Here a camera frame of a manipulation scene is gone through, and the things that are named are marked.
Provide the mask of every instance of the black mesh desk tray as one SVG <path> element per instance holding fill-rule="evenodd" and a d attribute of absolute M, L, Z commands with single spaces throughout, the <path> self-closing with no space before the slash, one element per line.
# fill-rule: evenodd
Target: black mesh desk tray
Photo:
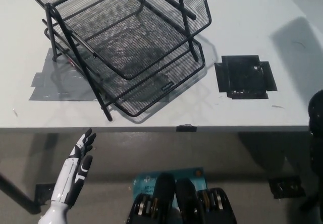
<path fill-rule="evenodd" d="M 193 37 L 211 23 L 206 0 L 36 1 L 53 60 L 57 49 L 70 59 L 109 120 L 107 105 L 138 116 L 205 65 Z"/>

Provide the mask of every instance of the gray duct tape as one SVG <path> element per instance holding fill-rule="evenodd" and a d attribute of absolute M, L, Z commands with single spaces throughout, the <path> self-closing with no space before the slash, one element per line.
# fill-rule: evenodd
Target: gray duct tape
<path fill-rule="evenodd" d="M 53 62 L 52 49 L 48 50 L 41 73 L 36 73 L 29 100 L 40 101 L 93 101 L 96 100 L 88 82 L 64 58 Z"/>

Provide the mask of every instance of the black object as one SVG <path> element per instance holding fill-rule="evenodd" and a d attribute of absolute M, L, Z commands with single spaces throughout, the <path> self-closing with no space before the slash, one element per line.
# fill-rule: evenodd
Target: black object
<path fill-rule="evenodd" d="M 232 99 L 268 99 L 267 91 L 277 91 L 269 62 L 257 55 L 222 56 L 215 63 L 220 92 Z"/>
<path fill-rule="evenodd" d="M 109 105 L 136 117 L 205 66 L 194 36 L 211 24 L 206 0 L 36 1 L 54 61 L 70 60 L 110 121 Z"/>
<path fill-rule="evenodd" d="M 310 144 L 311 168 L 318 176 L 318 193 L 300 206 L 301 211 L 309 211 L 319 203 L 320 217 L 323 221 L 323 90 L 316 93 L 309 102 L 309 130 L 312 134 Z"/>
<path fill-rule="evenodd" d="M 275 199 L 305 196 L 299 176 L 269 179 L 269 186 Z"/>
<path fill-rule="evenodd" d="M 188 178 L 177 180 L 176 199 L 183 224 L 204 223 L 202 203 L 197 198 L 195 186 Z"/>
<path fill-rule="evenodd" d="M 17 204 L 23 207 L 30 214 L 39 214 L 40 205 L 32 201 L 27 195 L 19 190 L 13 183 L 0 174 L 0 190 L 13 199 Z"/>
<path fill-rule="evenodd" d="M 221 188 L 195 192 L 189 179 L 176 182 L 176 198 L 183 224 L 236 224 L 229 199 Z"/>
<path fill-rule="evenodd" d="M 192 126 L 191 124 L 179 125 L 176 128 L 177 132 L 196 132 L 197 127 Z"/>
<path fill-rule="evenodd" d="M 70 209 L 75 205 L 75 202 L 81 193 L 81 190 L 84 185 L 84 180 L 87 177 L 88 171 L 92 164 L 92 160 L 93 157 L 91 155 L 86 156 L 76 174 L 75 182 L 70 192 L 68 193 L 65 201 L 65 203 L 69 206 Z"/>
<path fill-rule="evenodd" d="M 161 173 L 152 195 L 139 194 L 130 211 L 127 224 L 165 224 L 172 207 L 175 194 L 173 175 Z"/>

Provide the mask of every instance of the white table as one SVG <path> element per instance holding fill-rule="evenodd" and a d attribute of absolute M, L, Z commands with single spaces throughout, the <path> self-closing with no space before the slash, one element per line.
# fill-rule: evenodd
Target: white table
<path fill-rule="evenodd" d="M 2 131 L 71 132 L 305 131 L 307 105 L 323 87 L 323 0 L 208 0 L 212 24 L 196 37 L 203 45 L 207 74 L 141 124 L 98 102 L 29 101 L 50 41 L 44 10 L 34 0 L 0 0 Z M 214 62 L 222 55 L 259 55 L 269 61 L 278 91 L 269 99 L 232 100 L 219 93 Z"/>

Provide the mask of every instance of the white robotic hand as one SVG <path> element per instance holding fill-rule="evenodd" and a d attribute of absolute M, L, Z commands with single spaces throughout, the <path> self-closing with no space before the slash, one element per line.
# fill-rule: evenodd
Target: white robotic hand
<path fill-rule="evenodd" d="M 67 211 L 72 208 L 79 196 L 84 180 L 92 163 L 88 155 L 96 134 L 89 129 L 75 144 L 69 157 L 65 160 L 51 196 L 50 208 L 38 224 L 67 224 Z"/>

